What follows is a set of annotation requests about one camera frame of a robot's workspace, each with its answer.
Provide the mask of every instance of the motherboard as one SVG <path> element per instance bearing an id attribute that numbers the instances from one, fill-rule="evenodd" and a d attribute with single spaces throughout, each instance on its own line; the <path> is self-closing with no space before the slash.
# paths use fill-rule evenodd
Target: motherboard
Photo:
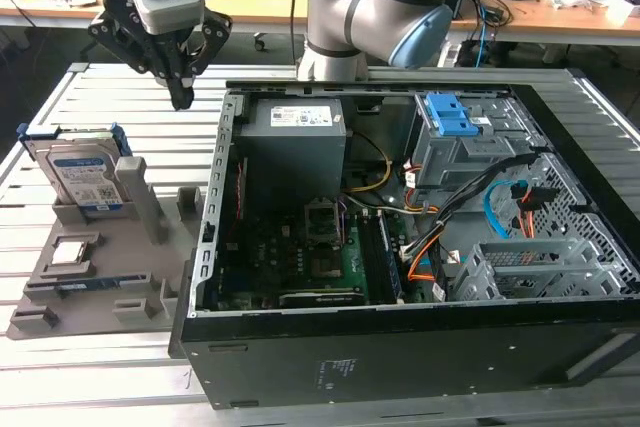
<path id="1" fill-rule="evenodd" d="M 300 212 L 250 217 L 226 243 L 217 307 L 254 310 L 395 302 L 399 214 L 316 199 Z"/>

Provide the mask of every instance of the blue cable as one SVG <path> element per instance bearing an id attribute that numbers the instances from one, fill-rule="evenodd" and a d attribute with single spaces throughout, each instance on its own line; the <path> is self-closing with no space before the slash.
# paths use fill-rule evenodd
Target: blue cable
<path id="1" fill-rule="evenodd" d="M 493 192 L 493 189 L 495 189 L 499 185 L 516 185 L 516 184 L 519 184 L 523 187 L 526 187 L 528 185 L 526 180 L 518 180 L 518 181 L 499 180 L 491 184 L 491 186 L 489 186 L 489 188 L 487 189 L 487 192 L 484 194 L 484 200 L 482 203 L 484 208 L 484 214 L 487 216 L 487 220 L 489 221 L 489 224 L 491 225 L 491 227 L 493 227 L 493 230 L 495 230 L 497 234 L 503 239 L 508 239 L 509 234 L 507 234 L 507 231 L 504 230 L 502 225 L 500 225 L 500 222 L 498 221 L 496 214 L 494 214 L 493 210 L 491 209 L 491 192 Z"/>
<path id="2" fill-rule="evenodd" d="M 478 58 L 476 59 L 476 69 L 480 66 L 480 60 L 482 59 L 482 51 L 484 50 L 484 34 L 486 32 L 485 29 L 487 28 L 483 6 L 480 6 L 480 13 L 482 14 L 482 30 L 480 31 L 480 50 L 478 51 Z"/>

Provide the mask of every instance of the expansion slot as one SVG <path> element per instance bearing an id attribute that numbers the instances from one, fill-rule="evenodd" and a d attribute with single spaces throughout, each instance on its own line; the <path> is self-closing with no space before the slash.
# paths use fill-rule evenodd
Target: expansion slot
<path id="1" fill-rule="evenodd" d="M 395 303 L 400 295 L 400 279 L 384 219 L 381 220 L 379 215 L 359 216 L 358 234 L 369 302 Z"/>

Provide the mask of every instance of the slotted metal surface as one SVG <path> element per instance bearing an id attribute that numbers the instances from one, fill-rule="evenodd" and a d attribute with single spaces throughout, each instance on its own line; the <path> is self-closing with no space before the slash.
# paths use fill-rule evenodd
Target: slotted metal surface
<path id="1" fill-rule="evenodd" d="M 34 122 L 96 126 L 119 122 L 148 164 L 158 195 L 204 187 L 227 79 L 290 79 L 290 67 L 212 67 L 196 81 L 190 111 L 174 112 L 150 75 L 124 65 L 76 67 Z M 565 71 L 372 69 L 376 80 L 500 82 L 532 85 L 628 205 L 640 213 L 638 135 L 599 92 Z M 168 333 L 84 336 L 13 342 L 2 334 L 54 221 L 53 189 L 16 146 L 0 166 L 0 425 L 638 425 L 640 357 L 580 389 L 404 401 L 214 412 L 186 361 L 168 358 Z"/>

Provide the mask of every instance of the yellow cable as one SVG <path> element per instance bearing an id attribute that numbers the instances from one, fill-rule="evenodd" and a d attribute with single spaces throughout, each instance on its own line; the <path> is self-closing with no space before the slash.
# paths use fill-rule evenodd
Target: yellow cable
<path id="1" fill-rule="evenodd" d="M 382 157 L 384 157 L 384 162 L 385 162 L 385 164 L 387 166 L 387 170 L 385 171 L 384 176 L 382 177 L 382 179 L 379 180 L 378 182 L 376 182 L 375 184 L 365 185 L 363 187 L 352 187 L 350 189 L 346 189 L 345 192 L 348 192 L 348 193 L 368 192 L 370 190 L 375 190 L 378 187 L 382 187 L 391 178 L 391 165 L 392 165 L 392 162 L 391 162 L 391 159 L 389 158 L 389 156 L 387 154 L 385 154 L 384 151 L 380 147 L 378 147 L 366 135 L 364 135 L 364 134 L 362 134 L 360 132 L 358 132 L 357 135 L 359 135 L 360 137 L 364 138 L 370 145 L 372 145 L 378 152 L 380 152 L 380 155 L 382 155 Z"/>

